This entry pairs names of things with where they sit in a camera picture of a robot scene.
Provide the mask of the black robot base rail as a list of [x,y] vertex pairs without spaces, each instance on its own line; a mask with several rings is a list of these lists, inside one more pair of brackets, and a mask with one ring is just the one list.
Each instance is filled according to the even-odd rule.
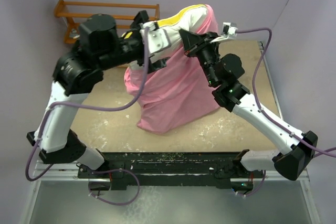
[[105,152],[105,163],[96,172],[81,165],[79,178],[127,186],[210,186],[251,191],[261,171],[249,172],[238,164],[239,152]]

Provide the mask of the white yellow pillow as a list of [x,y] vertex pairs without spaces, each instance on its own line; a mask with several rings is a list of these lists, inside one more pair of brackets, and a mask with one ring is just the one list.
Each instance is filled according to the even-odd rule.
[[193,33],[217,31],[218,24],[209,5],[197,4],[183,8],[177,14],[157,21],[160,28],[169,35],[171,47],[155,53],[150,61],[156,63],[164,58],[178,58],[183,54],[183,44],[179,30]]

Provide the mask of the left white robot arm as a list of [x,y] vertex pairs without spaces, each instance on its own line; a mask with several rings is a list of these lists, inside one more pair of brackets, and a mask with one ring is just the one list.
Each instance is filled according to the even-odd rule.
[[38,129],[27,134],[45,164],[79,162],[89,167],[96,178],[104,177],[108,165],[102,153],[81,142],[71,125],[79,108],[93,87],[103,80],[105,70],[135,62],[146,73],[164,68],[166,59],[150,58],[171,46],[168,33],[157,22],[148,21],[139,12],[131,30],[123,37],[117,34],[115,19],[95,14],[81,23],[79,38],[73,48],[56,63],[51,94]]

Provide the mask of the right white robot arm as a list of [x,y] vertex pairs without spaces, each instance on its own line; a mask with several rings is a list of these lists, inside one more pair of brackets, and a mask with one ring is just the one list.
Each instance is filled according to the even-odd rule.
[[217,33],[196,34],[180,29],[179,34],[184,54],[198,59],[217,104],[249,122],[276,147],[272,151],[242,151],[234,159],[234,173],[246,177],[255,170],[275,170],[295,181],[313,159],[314,150],[307,145],[316,146],[317,135],[291,126],[257,101],[238,80],[245,73],[240,57],[220,56]]

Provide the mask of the pink satin pillowcase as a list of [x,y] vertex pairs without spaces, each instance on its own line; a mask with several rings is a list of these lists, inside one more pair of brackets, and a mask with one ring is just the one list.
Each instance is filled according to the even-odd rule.
[[184,54],[168,58],[165,68],[147,76],[138,98],[137,126],[161,134],[201,118],[219,108],[196,58]]

